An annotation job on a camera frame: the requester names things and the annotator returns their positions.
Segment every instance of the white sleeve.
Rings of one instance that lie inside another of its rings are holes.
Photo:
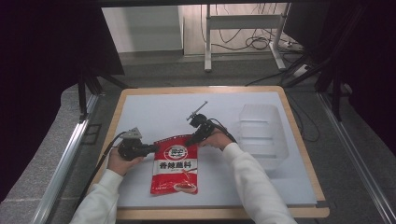
[[[118,189],[123,177],[106,169],[99,183],[85,197],[71,223],[115,223]]]
[[[239,198],[257,224],[296,223],[262,166],[236,143],[223,150],[231,166]]]

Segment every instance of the hand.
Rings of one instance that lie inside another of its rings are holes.
[[[120,156],[119,149],[117,147],[114,147],[110,151],[110,157],[108,158],[107,169],[112,170],[119,175],[126,175],[126,173],[130,168],[137,165],[143,159],[144,159],[143,157],[137,157],[131,161],[126,161]]]
[[[227,137],[222,131],[220,131],[219,129],[215,129],[209,137],[207,137],[199,144],[199,146],[204,147],[206,145],[210,145],[212,147],[218,147],[222,151],[231,142],[232,140]]]

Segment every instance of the person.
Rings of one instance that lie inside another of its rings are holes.
[[[210,145],[222,151],[222,157],[232,169],[237,192],[247,214],[257,224],[296,224],[290,211],[262,166],[244,152],[222,131],[215,131],[200,147]],[[115,223],[118,187],[127,171],[143,158],[124,161],[117,150],[111,150],[107,169],[92,192],[82,201],[71,223]]]

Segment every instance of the white wall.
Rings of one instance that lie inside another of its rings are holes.
[[[118,53],[183,49],[181,7],[102,8]]]

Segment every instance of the red snack bag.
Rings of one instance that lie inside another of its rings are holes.
[[[160,150],[154,156],[151,194],[198,192],[198,146],[184,145],[190,138],[190,134],[178,135],[154,143]]]

